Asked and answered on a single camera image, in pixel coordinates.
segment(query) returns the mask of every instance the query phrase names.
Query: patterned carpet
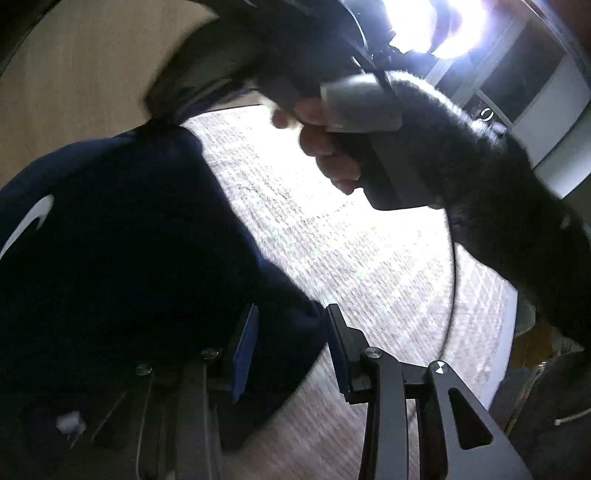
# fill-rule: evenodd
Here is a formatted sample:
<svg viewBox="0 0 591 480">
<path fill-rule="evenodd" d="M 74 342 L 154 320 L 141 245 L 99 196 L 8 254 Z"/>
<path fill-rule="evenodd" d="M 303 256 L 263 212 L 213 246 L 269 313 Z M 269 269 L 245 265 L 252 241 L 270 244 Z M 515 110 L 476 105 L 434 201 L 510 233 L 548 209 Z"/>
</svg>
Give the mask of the patterned carpet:
<svg viewBox="0 0 591 480">
<path fill-rule="evenodd" d="M 362 191 L 346 197 L 277 131 L 264 106 L 189 121 L 234 211 L 263 253 L 310 296 L 338 303 L 350 326 L 400 361 L 436 359 L 447 326 L 451 263 L 441 211 L 378 212 Z M 478 395 L 504 318 L 508 285 L 459 248 L 459 290 L 443 358 Z M 228 478 L 356 479 L 365 407 L 338 392 L 325 351 L 300 390 L 237 455 Z M 417 478 L 411 424 L 410 478 Z"/>
</svg>

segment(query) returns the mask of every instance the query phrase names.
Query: metal arm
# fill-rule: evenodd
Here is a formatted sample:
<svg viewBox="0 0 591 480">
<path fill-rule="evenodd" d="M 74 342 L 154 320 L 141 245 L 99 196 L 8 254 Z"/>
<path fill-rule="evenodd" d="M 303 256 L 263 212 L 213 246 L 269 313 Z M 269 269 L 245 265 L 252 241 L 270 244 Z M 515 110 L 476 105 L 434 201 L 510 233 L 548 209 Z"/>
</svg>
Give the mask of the metal arm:
<svg viewBox="0 0 591 480">
<path fill-rule="evenodd" d="M 409 399 L 417 405 L 421 480 L 531 479 L 509 440 L 447 363 L 400 363 L 347 327 L 338 305 L 329 305 L 326 317 L 340 392 L 350 404 L 368 403 L 360 480 L 408 478 Z"/>
</svg>

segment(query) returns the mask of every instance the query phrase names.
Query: bolt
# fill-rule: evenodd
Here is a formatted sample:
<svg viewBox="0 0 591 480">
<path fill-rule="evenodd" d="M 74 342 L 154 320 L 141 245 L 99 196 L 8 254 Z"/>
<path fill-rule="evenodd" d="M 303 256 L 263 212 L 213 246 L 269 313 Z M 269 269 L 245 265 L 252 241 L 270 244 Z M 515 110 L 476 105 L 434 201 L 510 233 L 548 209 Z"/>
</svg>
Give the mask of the bolt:
<svg viewBox="0 0 591 480">
<path fill-rule="evenodd" d="M 204 360 L 213 360 L 215 358 L 217 358 L 220 354 L 220 350 L 216 349 L 216 348 L 206 348 L 204 350 L 201 351 L 201 357 Z"/>
<path fill-rule="evenodd" d="M 135 367 L 135 374 L 139 375 L 140 377 L 145 377 L 152 373 L 152 367 L 149 364 L 139 364 Z"/>
<path fill-rule="evenodd" d="M 364 351 L 365 356 L 367 358 L 380 358 L 382 356 L 382 351 L 376 346 L 369 346 Z"/>
</svg>

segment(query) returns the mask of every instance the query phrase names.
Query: hand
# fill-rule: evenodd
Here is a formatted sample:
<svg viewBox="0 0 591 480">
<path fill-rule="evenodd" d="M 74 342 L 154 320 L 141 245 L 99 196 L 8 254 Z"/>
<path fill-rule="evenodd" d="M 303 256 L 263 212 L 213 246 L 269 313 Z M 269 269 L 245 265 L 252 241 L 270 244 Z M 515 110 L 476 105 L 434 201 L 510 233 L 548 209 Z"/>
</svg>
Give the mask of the hand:
<svg viewBox="0 0 591 480">
<path fill-rule="evenodd" d="M 305 123 L 300 133 L 300 147 L 309 157 L 316 157 L 320 171 L 345 195 L 351 195 L 359 187 L 361 170 L 355 160 L 339 154 L 335 143 L 324 129 L 326 116 L 319 98 L 302 100 L 295 105 L 297 116 Z M 286 128 L 290 116 L 276 110 L 272 123 L 276 128 Z"/>
</svg>

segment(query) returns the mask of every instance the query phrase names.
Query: wire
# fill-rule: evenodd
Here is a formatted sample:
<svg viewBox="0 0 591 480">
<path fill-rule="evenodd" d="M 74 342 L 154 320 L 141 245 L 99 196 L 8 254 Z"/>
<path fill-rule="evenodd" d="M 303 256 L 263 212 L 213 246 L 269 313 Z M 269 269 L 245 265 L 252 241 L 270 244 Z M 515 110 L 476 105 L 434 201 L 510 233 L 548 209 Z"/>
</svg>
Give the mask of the wire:
<svg viewBox="0 0 591 480">
<path fill-rule="evenodd" d="M 447 327 L 446 333 L 443 337 L 443 341 L 441 343 L 441 347 L 439 347 L 439 353 L 437 355 L 437 359 L 441 360 L 443 358 L 443 354 L 447 348 L 447 344 L 449 343 L 449 337 L 452 332 L 453 326 L 453 318 L 456 314 L 456 298 L 457 298 L 457 253 L 456 253 L 456 243 L 453 240 L 453 231 L 452 231 L 452 220 L 450 219 L 449 212 L 447 209 L 445 210 L 445 217 L 447 222 L 447 232 L 449 234 L 449 243 L 451 248 L 451 256 L 452 256 L 452 297 L 450 300 L 450 308 L 449 308 L 449 316 L 447 319 Z"/>
<path fill-rule="evenodd" d="M 384 90 L 386 90 L 387 92 L 391 92 L 393 95 L 395 95 L 397 97 L 396 91 L 394 90 L 394 88 L 392 87 L 392 84 L 390 84 L 390 82 L 388 80 L 388 75 L 387 75 L 386 71 L 380 70 L 380 69 L 375 69 L 375 70 L 371 70 L 371 73 L 373 73 L 375 75 L 375 77 L 377 78 L 378 82 L 380 83 L 380 85 L 382 86 L 382 88 Z M 450 215 L 449 215 L 449 212 L 447 211 L 447 209 L 445 210 L 445 217 L 446 217 L 446 222 L 447 222 L 447 232 L 449 234 L 449 243 L 450 243 L 450 247 L 451 247 L 451 256 L 452 256 L 452 297 L 450 300 L 450 308 L 449 308 L 449 316 L 448 316 L 448 320 L 447 320 L 446 332 L 445 332 L 445 335 L 443 336 L 443 341 L 441 343 L 441 346 L 439 347 L 439 352 L 437 354 L 436 360 L 441 360 L 443 358 L 443 354 L 445 353 L 445 350 L 447 348 L 447 344 L 449 343 L 449 337 L 452 332 L 452 326 L 453 326 L 453 317 L 456 312 L 456 297 L 457 297 L 456 243 L 453 240 L 452 220 L 450 218 Z"/>
</svg>

